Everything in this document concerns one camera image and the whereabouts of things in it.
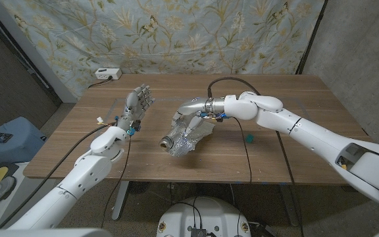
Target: small green object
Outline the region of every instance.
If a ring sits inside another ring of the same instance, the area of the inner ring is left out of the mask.
[[[247,139],[246,139],[247,143],[253,143],[253,140],[254,140],[254,136],[252,136],[251,134],[248,134]]]

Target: table leg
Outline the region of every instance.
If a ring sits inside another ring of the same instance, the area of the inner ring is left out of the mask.
[[[118,195],[116,197],[115,206],[113,207],[112,220],[117,221],[121,217],[122,209],[125,206],[125,200],[128,193],[128,185],[130,181],[121,181],[119,184]]]
[[[280,193],[283,197],[286,213],[288,214],[289,222],[292,226],[299,226],[299,220],[297,218],[295,203],[293,202],[292,192],[290,186],[280,185]]]

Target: white plastic casing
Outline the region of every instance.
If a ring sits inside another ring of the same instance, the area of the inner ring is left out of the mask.
[[[227,117],[250,120],[257,116],[258,106],[246,99],[236,99],[236,95],[227,95],[224,98],[224,112]]]
[[[362,178],[365,177],[359,178],[352,172],[349,172],[336,164],[336,159],[338,158],[340,151],[350,143],[359,144],[369,149],[376,148],[373,150],[378,153],[379,145],[368,147],[367,144],[370,144],[368,142],[362,142],[340,136],[304,118],[295,125],[294,129],[290,132],[290,137],[324,158],[324,160],[326,160],[326,162],[333,167],[334,170],[340,174],[340,176],[352,185],[352,187],[360,191],[368,198],[379,203],[379,190],[368,183],[374,179],[372,174],[368,176],[369,178],[367,180],[363,180]]]
[[[129,138],[130,135],[128,135],[123,129],[117,126],[110,126],[106,132],[102,133],[102,135],[92,141],[90,144],[90,149],[93,151],[94,155],[103,155],[108,158],[113,158],[119,151],[120,145],[118,144],[119,141],[114,141],[116,139],[128,141]]]
[[[247,99],[254,102],[260,109],[270,112],[279,112],[283,109],[283,103],[272,96],[256,95],[253,92],[243,92],[240,99]]]
[[[300,119],[298,115],[282,109],[280,112],[270,112],[265,109],[259,109],[257,118],[258,125],[289,134],[294,124]]]
[[[122,72],[120,68],[99,68],[95,74],[97,79],[106,80],[109,76],[112,76],[113,80],[118,80]]]
[[[0,230],[0,237],[25,237],[25,236],[39,236],[39,237],[112,237],[112,234],[107,230],[100,228],[60,228],[48,230]]]
[[[102,181],[111,171],[111,167],[112,162],[106,157],[98,155],[81,157],[61,183],[10,226],[10,229],[57,227],[77,200]]]
[[[193,205],[194,199],[185,199],[182,202]],[[213,232],[215,236],[237,236],[251,237],[251,231],[244,232],[242,223],[248,223],[245,216],[235,207],[226,203],[223,200],[214,197],[197,197],[195,200],[195,207],[198,208],[201,218],[203,220],[203,229],[208,233]],[[157,228],[156,237],[165,236],[181,236],[190,237],[191,231],[188,227],[194,226],[194,212],[193,207],[177,203],[173,205],[161,217],[159,224],[164,223],[166,228],[160,231]],[[199,226],[200,219],[198,212],[195,211],[195,226]]]

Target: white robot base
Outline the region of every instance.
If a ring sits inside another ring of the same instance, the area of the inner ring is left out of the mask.
[[[201,221],[192,205],[199,210]],[[207,196],[197,197],[195,203],[194,197],[191,197],[173,205],[161,217],[156,236],[206,236],[206,234],[207,236],[251,236],[248,221],[238,209],[223,200]]]

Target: gray wall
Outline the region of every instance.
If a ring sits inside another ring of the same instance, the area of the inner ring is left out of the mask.
[[[329,0],[303,74],[315,74],[379,143],[379,1]]]
[[[0,126],[22,116],[40,128],[57,109],[0,40]]]
[[[71,94],[66,86],[59,80],[57,75],[52,71],[42,56],[36,51],[34,46],[30,43],[27,37],[23,34],[17,23],[13,20],[8,11],[0,3],[0,21],[4,24],[5,28],[10,32],[11,36],[16,40],[19,46],[23,49],[25,54],[39,69],[42,75],[53,87],[59,98],[64,103],[75,103],[77,99]]]

